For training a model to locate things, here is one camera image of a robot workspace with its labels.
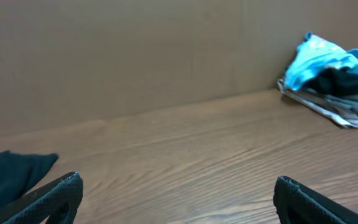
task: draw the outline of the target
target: wall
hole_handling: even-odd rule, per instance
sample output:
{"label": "wall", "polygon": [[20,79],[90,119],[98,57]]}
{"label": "wall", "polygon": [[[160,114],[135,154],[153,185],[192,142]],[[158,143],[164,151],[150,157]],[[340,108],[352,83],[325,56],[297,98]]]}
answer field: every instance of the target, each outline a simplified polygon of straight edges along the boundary
{"label": "wall", "polygon": [[309,30],[358,48],[358,1],[0,0],[0,134],[271,88]]}

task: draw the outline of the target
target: light blue fabric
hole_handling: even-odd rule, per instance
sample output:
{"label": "light blue fabric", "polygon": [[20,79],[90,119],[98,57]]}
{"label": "light blue fabric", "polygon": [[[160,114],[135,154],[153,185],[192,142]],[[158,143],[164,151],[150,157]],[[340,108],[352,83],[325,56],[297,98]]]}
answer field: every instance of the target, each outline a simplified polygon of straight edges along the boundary
{"label": "light blue fabric", "polygon": [[358,49],[346,52],[340,46],[307,33],[295,60],[285,72],[285,88],[297,91],[325,68],[349,68],[358,74]]}

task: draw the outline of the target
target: stack of folded clothes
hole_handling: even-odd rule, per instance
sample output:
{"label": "stack of folded clothes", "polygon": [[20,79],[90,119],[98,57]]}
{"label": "stack of folded clothes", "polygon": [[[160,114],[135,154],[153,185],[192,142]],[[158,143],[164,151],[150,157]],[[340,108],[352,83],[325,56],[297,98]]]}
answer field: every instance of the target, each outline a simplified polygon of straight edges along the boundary
{"label": "stack of folded clothes", "polygon": [[307,33],[278,87],[335,123],[358,128],[358,49]]}

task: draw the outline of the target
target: brown wall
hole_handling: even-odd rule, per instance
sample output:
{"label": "brown wall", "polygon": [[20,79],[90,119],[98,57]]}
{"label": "brown wall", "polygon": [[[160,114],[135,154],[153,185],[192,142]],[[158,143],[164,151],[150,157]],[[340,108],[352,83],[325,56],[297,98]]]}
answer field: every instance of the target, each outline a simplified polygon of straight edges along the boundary
{"label": "brown wall", "polygon": [[358,47],[358,1],[0,0],[0,134],[271,88],[309,30]]}

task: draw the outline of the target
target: cloth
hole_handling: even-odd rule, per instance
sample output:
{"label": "cloth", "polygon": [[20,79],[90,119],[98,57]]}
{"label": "cloth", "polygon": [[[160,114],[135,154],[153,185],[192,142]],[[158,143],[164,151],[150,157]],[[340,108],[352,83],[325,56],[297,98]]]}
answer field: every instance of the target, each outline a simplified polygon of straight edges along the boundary
{"label": "cloth", "polygon": [[20,155],[0,153],[0,208],[18,199],[38,183],[49,171],[57,154]]}
{"label": "cloth", "polygon": [[292,91],[285,88],[284,80],[280,79],[277,82],[280,91],[294,99],[295,101],[307,106],[313,111],[333,120],[336,124],[344,128],[358,128],[358,114],[350,113],[340,106],[336,106],[306,91]]}
{"label": "cloth", "polygon": [[349,73],[358,74],[358,49],[346,52],[340,46],[309,32],[297,52],[295,60],[285,72],[285,88],[293,91],[300,90],[326,68],[348,68]]}
{"label": "cloth", "polygon": [[327,68],[319,72],[317,77],[309,80],[305,87],[332,96],[356,95],[358,94],[358,74]]}

